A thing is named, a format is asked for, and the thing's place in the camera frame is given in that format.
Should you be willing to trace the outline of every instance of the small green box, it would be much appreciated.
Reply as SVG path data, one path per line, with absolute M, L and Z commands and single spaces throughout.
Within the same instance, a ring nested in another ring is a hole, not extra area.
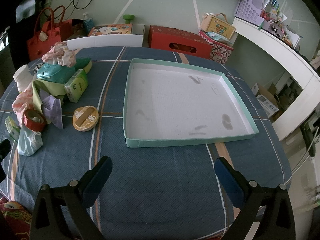
M 19 134 L 20 134 L 20 127 L 15 123 L 15 121 L 11 118 L 11 116 L 7 116 L 4 120 L 5 126 L 7 127 L 8 133 L 10 136 L 18 142 Z
M 79 69 L 64 85 L 67 96 L 72 103 L 78 102 L 82 93 L 88 86 L 88 78 L 84 69 Z

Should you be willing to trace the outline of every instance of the green toy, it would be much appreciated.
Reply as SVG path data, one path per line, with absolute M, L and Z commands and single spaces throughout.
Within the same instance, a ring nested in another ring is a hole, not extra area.
M 125 23 L 131 23 L 132 20 L 134 20 L 134 15 L 132 14 L 125 14 L 123 16 L 123 19 L 125 20 Z

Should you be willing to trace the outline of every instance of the bag handle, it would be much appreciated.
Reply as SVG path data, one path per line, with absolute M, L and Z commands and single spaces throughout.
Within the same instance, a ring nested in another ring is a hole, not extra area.
M 39 20 L 40 20 L 40 16 L 41 16 L 41 14 L 42 14 L 45 10 L 49 10 L 49 11 L 50 11 L 50 13 L 51 13 L 51 29 L 54 31 L 54 25 L 53 25 L 53 19 L 54 19 L 54 17 L 53 17 L 53 11 L 52 11 L 52 8 L 50 8 L 50 7 L 46 7 L 46 8 L 44 8 L 44 9 L 39 13 L 39 16 L 38 16 L 37 21 L 36 21 L 36 24 L 35 24 L 35 29 L 34 29 L 34 31 L 33 31 L 33 36 L 36 36 L 36 30 L 37 30 L 37 25 L 38 25 Z
M 222 15 L 224 17 L 224 19 L 226 20 L 226 23 L 228 23 L 227 17 L 224 13 L 218 13 L 218 14 L 214 14 L 214 13 L 206 13 L 202 18 L 206 18 L 208 15 L 212 15 L 215 17 L 218 17 L 219 15 Z
M 59 8 L 61 8 L 61 7 L 63 8 L 63 10 L 62 10 L 62 16 L 61 16 L 61 18 L 60 18 L 59 26 L 60 26 L 61 23 L 62 23 L 62 20 L 63 20 L 63 17 L 64 17 L 64 13 L 65 13 L 65 11 L 66 11 L 66 8 L 65 8 L 63 5 L 60 5 L 60 6 L 58 6 L 57 8 L 55 8 L 55 9 L 53 10 L 53 17 L 54 17 L 55 11 L 58 10 Z M 49 15 L 45 21 L 47 22 L 47 21 L 49 21 L 51 18 L 52 18 L 52 16 Z

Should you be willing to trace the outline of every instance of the wall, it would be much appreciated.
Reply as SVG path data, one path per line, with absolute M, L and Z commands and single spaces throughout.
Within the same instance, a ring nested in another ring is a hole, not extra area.
M 16 72 L 13 66 L 9 46 L 0 51 L 0 94 L 1 85 L 6 89 L 13 80 L 13 74 Z
M 80 0 L 78 7 L 83 7 L 89 0 Z M 224 13 L 230 23 L 233 22 L 233 11 L 238 0 L 92 0 L 84 10 L 74 10 L 73 18 L 83 18 L 89 12 L 96 24 L 122 23 L 123 14 L 134 14 L 135 23 L 155 24 L 180 28 L 193 33 L 198 32 L 201 16 L 206 12 Z M 303 36 L 300 42 L 301 54 L 312 58 L 320 38 L 320 27 L 301 0 L 278 0 L 284 9 L 293 10 L 293 21 L 290 24 L 297 33 Z M 68 5 L 69 0 L 52 0 L 51 7 Z M 66 16 L 70 16 L 70 6 Z M 276 82 L 284 68 L 266 52 L 243 37 L 234 44 L 235 51 L 227 65 L 235 68 L 251 86 L 255 82 L 268 87 Z

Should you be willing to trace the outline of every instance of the light green cloth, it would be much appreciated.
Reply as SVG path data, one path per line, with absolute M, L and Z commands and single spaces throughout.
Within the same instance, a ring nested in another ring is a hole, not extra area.
M 64 89 L 64 84 L 59 84 L 59 83 L 53 83 L 49 81 L 44 81 L 42 79 L 36 79 L 32 82 L 32 102 L 33 102 L 33 107 L 35 110 L 39 111 L 41 114 L 41 105 L 42 101 L 39 96 L 39 91 L 40 89 L 43 89 L 50 95 L 53 95 L 55 98 L 60 99 L 62 102 L 64 95 L 66 94 L 66 91 Z

